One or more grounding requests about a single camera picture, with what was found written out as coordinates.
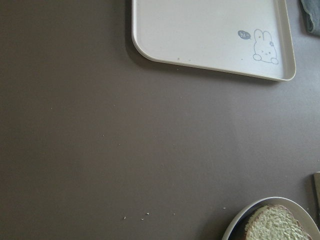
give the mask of gray cloth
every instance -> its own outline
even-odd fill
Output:
[[[305,11],[306,30],[320,36],[320,0],[301,0]]]

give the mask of speech bubble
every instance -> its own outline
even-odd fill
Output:
[[[238,35],[239,35],[240,38],[242,38],[244,40],[251,39],[250,33],[246,32],[246,31],[243,31],[243,30],[238,31]]]

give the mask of folded cloth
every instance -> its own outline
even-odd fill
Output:
[[[320,36],[320,0],[301,0],[305,11],[306,30]]]

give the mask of bunny illustration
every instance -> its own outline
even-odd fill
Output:
[[[277,52],[272,42],[271,34],[260,29],[254,31],[254,55],[253,59],[265,63],[278,64]]]

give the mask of bread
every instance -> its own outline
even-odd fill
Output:
[[[267,205],[256,210],[240,224],[234,239],[241,240],[312,240],[292,213],[282,205]]]

